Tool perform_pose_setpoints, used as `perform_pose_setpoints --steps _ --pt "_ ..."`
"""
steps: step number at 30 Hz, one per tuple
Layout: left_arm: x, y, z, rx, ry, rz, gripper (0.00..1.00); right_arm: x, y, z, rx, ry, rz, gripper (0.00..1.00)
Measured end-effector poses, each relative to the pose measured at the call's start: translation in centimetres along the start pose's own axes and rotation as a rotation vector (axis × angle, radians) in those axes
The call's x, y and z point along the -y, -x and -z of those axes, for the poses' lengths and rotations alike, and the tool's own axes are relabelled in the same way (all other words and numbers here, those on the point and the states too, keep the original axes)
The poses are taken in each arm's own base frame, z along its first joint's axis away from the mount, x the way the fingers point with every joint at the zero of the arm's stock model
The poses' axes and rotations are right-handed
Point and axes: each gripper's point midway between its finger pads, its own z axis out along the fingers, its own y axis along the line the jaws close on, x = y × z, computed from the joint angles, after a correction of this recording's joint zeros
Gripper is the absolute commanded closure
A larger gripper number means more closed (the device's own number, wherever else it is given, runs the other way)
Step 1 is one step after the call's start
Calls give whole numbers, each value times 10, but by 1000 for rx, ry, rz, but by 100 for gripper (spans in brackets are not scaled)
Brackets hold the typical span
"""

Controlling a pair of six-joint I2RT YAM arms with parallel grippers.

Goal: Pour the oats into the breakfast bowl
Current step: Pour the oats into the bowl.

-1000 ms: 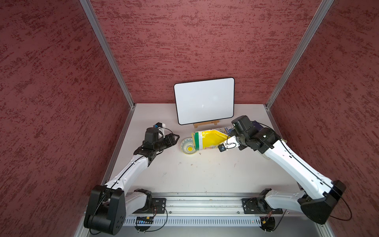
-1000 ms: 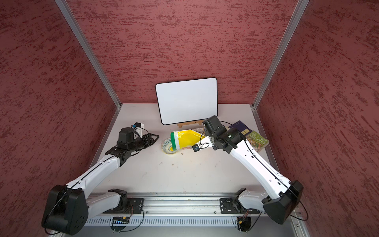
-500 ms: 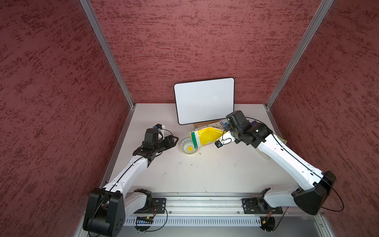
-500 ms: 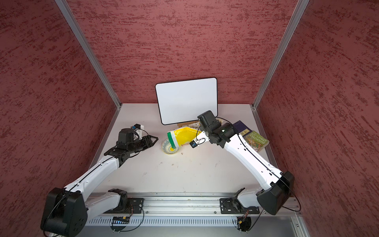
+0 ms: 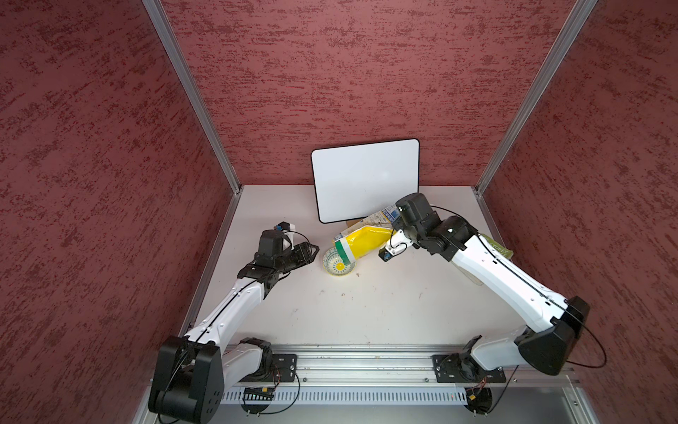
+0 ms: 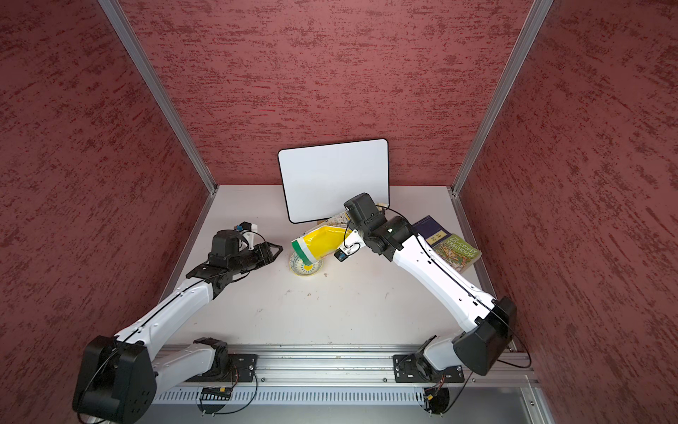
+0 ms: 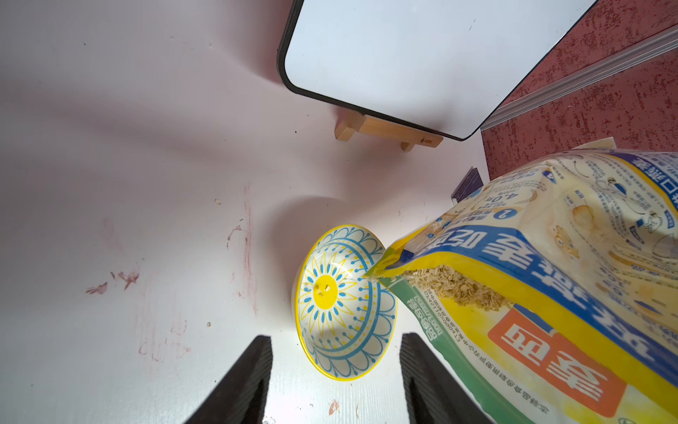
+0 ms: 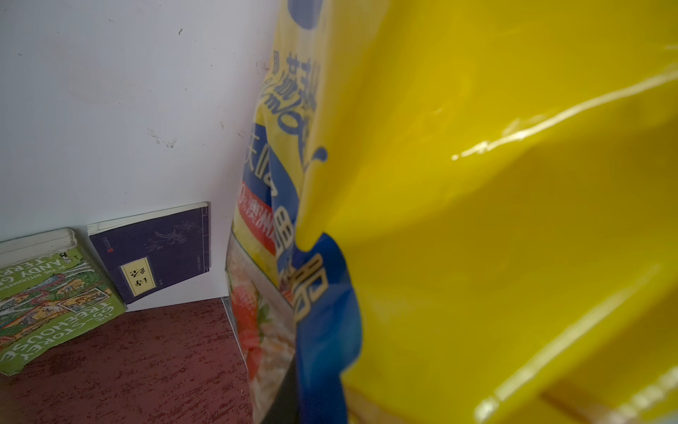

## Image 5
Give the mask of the yellow oats bag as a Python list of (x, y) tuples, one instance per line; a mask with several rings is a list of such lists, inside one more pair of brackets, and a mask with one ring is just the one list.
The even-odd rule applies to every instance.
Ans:
[(343, 264), (350, 266), (366, 254), (382, 247), (391, 237), (393, 223), (399, 217), (400, 211), (397, 206), (390, 205), (335, 236), (334, 246)]

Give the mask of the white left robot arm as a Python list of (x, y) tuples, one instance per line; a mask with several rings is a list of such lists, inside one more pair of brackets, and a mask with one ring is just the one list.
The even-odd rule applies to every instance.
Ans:
[(265, 300), (277, 283), (294, 270), (314, 263), (320, 249), (297, 236), (282, 222), (261, 233), (254, 258), (237, 275), (224, 299), (181, 337), (161, 345), (148, 398), (148, 410), (160, 423), (208, 423), (226, 390), (242, 381), (277, 387), (297, 381), (288, 357), (277, 360), (271, 344), (256, 337), (228, 347), (245, 318)]

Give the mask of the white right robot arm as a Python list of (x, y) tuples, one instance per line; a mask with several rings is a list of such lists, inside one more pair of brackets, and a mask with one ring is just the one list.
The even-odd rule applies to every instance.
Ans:
[(589, 304), (540, 284), (460, 215), (440, 219), (424, 194), (408, 194), (395, 206), (397, 235), (478, 280), (524, 321), (499, 337), (472, 338), (462, 351), (449, 355), (440, 369), (458, 372), (466, 382), (480, 381), (496, 369), (521, 365), (548, 376), (559, 375), (586, 328)]

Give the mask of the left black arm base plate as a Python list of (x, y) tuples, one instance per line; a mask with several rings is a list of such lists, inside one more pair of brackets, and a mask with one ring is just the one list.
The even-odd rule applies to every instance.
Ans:
[(298, 355), (273, 353), (255, 373), (245, 376), (240, 383), (294, 383)]

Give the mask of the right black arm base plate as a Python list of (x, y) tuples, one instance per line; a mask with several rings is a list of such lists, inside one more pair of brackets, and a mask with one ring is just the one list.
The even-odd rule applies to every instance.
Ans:
[(486, 371), (471, 359), (463, 359), (459, 353), (432, 356), (433, 369), (437, 383), (506, 383), (503, 370)]

